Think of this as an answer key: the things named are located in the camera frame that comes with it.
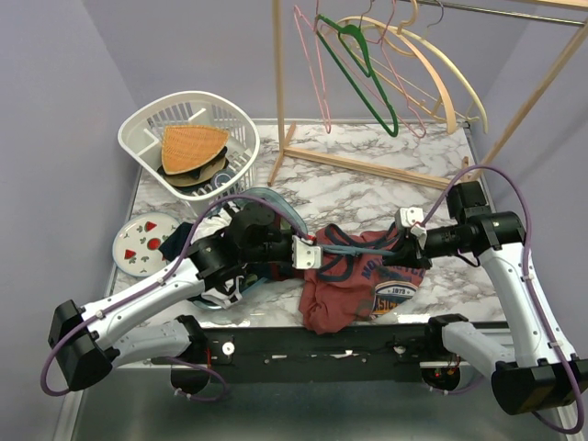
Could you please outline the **white plastic laundry basket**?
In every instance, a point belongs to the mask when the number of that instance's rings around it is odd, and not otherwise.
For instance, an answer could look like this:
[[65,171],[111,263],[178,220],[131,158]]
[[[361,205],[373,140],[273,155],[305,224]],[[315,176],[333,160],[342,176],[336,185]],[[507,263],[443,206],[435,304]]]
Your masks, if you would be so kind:
[[[205,125],[227,130],[229,180],[208,184],[188,195],[173,188],[157,173],[162,165],[161,141],[169,125]],[[222,96],[205,91],[182,91],[160,97],[137,110],[119,128],[120,147],[167,193],[198,215],[213,200],[256,186],[258,130],[249,116]]]

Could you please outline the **light wooden hanger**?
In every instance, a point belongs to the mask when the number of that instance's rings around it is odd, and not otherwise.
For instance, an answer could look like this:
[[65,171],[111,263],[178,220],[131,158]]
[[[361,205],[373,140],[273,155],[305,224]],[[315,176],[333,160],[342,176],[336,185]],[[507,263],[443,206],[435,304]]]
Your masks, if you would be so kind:
[[[420,111],[432,117],[435,120],[442,121],[446,124],[447,133],[452,134],[458,128],[457,114],[453,106],[453,101],[443,82],[440,74],[433,64],[418,50],[413,42],[417,41],[424,45],[437,58],[445,62],[446,65],[457,75],[458,79],[464,84],[467,83],[465,77],[455,64],[436,46],[429,43],[425,38],[413,34],[407,28],[414,24],[419,14],[418,3],[412,2],[413,12],[409,19],[403,20],[399,25],[393,26],[390,22],[382,23],[368,17],[366,14],[360,16],[344,17],[336,22],[343,30],[350,30],[353,35],[359,35],[356,42],[358,52],[350,51],[349,54],[363,71],[367,72],[367,77],[373,80],[375,87],[378,89],[379,100],[383,104],[388,103],[386,94],[381,87],[383,82],[395,88],[405,97],[407,108],[419,117]],[[426,107],[423,103],[410,96],[404,86],[410,82],[397,74],[393,63],[386,52],[390,48],[403,57],[408,57],[419,61],[419,63],[428,72],[431,80],[435,84],[438,97],[435,105],[431,108]]]

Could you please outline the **red tank top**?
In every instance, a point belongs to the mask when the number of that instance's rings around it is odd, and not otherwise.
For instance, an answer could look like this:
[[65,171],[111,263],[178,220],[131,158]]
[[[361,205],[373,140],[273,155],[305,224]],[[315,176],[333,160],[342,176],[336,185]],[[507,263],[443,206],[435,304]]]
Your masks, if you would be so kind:
[[325,253],[321,268],[304,273],[299,303],[303,326],[317,334],[333,334],[412,299],[425,271],[385,266],[382,260],[378,254]]

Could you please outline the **watermelon pattern plate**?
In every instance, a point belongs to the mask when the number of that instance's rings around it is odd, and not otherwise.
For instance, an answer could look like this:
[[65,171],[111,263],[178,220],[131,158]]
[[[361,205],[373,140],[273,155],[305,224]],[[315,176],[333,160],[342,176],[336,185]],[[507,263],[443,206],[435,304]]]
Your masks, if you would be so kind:
[[129,220],[112,244],[113,260],[122,272],[148,277],[163,269],[168,261],[160,245],[179,226],[179,221],[162,212],[148,212]]

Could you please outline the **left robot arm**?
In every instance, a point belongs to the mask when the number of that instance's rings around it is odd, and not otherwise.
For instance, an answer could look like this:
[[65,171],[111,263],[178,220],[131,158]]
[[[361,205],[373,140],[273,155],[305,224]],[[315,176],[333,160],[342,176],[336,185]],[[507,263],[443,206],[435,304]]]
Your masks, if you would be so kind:
[[198,321],[181,316],[164,325],[141,323],[183,300],[216,291],[236,294],[249,265],[293,264],[294,248],[307,229],[276,205],[245,197],[228,225],[197,238],[194,222],[186,236],[175,232],[163,244],[169,263],[120,293],[85,306],[72,300],[57,306],[51,319],[51,352],[40,374],[42,390],[51,364],[57,364],[67,391],[88,389],[114,368],[152,357],[197,361],[205,350]]

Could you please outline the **blue plastic hanger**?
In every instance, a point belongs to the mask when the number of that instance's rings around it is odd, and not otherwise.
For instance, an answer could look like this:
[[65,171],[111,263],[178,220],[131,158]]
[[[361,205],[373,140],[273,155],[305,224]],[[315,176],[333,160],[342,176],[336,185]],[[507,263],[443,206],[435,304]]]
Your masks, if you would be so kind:
[[396,256],[398,252],[390,250],[371,249],[365,247],[351,246],[351,245],[335,245],[335,244],[320,244],[320,248],[325,254],[339,254],[339,255],[361,255],[371,254],[384,257]]

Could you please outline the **orange woven fan mat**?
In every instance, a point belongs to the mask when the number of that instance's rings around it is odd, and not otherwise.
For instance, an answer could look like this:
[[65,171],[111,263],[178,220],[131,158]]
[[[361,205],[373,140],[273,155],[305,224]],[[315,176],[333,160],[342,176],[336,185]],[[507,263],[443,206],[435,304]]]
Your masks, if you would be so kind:
[[230,133],[207,125],[169,125],[162,140],[162,167],[168,175],[198,169],[224,149]]

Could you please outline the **black white striped garment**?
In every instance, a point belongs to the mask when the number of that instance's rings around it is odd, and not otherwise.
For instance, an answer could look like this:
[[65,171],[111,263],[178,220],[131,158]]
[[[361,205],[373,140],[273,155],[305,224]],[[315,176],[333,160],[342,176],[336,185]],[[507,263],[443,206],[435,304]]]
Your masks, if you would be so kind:
[[[216,207],[199,224],[191,239],[191,242],[195,243],[198,239],[208,237],[213,233],[227,227],[230,224],[232,217],[239,210],[240,208],[234,202],[227,202],[221,207]],[[226,310],[229,309],[234,303],[239,302],[242,298],[243,296],[237,291],[227,294],[212,288],[206,291],[204,294],[190,298],[189,301],[206,310]]]

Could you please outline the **cream plastic hanger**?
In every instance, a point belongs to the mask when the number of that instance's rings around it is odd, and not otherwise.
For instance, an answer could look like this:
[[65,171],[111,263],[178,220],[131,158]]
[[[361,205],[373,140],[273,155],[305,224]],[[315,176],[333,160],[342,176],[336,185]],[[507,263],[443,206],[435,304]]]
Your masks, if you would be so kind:
[[[424,105],[423,102],[417,101],[415,98],[409,95],[409,97],[411,98],[410,103],[415,104],[426,115],[432,117],[435,121],[445,122],[448,134],[452,134],[457,130],[457,117],[461,117],[465,122],[476,122],[479,120],[482,124],[483,132],[487,134],[489,131],[488,116],[478,94],[476,93],[476,91],[470,84],[469,80],[466,78],[466,76],[459,70],[459,68],[440,49],[438,49],[433,43],[426,39],[426,36],[428,35],[428,29],[432,26],[436,26],[437,24],[439,24],[442,21],[443,16],[445,14],[445,6],[440,1],[437,1],[437,4],[441,8],[441,16],[435,23],[431,23],[426,27],[425,35],[423,37],[407,29],[409,26],[412,26],[415,23],[419,15],[419,6],[416,1],[411,1],[411,5],[413,8],[411,17],[407,20],[403,20],[398,26],[392,26],[390,24],[393,18],[393,14],[391,14],[390,19],[388,21],[389,31],[386,34],[386,42],[384,43],[384,47],[388,46],[390,49],[399,53],[403,57],[417,59],[423,65],[425,70],[429,73],[431,79],[435,84],[435,87],[438,92],[438,97],[433,107],[428,108]],[[459,80],[459,82],[468,92],[472,100],[472,103],[469,106],[469,108],[475,107],[478,110],[478,116],[471,116],[469,113],[462,115],[461,113],[455,110],[453,101],[444,81],[442,80],[441,75],[437,72],[433,64],[431,64],[431,62],[422,54],[422,52],[416,46],[413,45],[413,40],[424,46],[427,50],[429,50]],[[402,76],[400,76],[400,78],[402,84],[406,83],[408,85],[411,85],[417,91],[421,92],[425,96],[433,98],[419,86],[416,86],[415,84],[411,83],[406,78]]]

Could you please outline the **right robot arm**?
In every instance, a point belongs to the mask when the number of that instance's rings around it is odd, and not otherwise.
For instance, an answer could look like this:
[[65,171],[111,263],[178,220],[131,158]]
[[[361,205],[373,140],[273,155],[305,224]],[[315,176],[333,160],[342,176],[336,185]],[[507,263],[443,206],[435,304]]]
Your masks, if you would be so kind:
[[464,316],[445,314],[430,318],[418,337],[394,338],[398,356],[419,361],[458,356],[490,380],[495,400],[510,415],[580,402],[587,362],[547,303],[527,249],[528,228],[512,211],[493,211],[477,182],[451,187],[447,208],[454,224],[435,229],[426,229],[421,209],[399,209],[400,240],[383,262],[428,269],[437,257],[473,254],[492,282],[513,343],[505,347]]

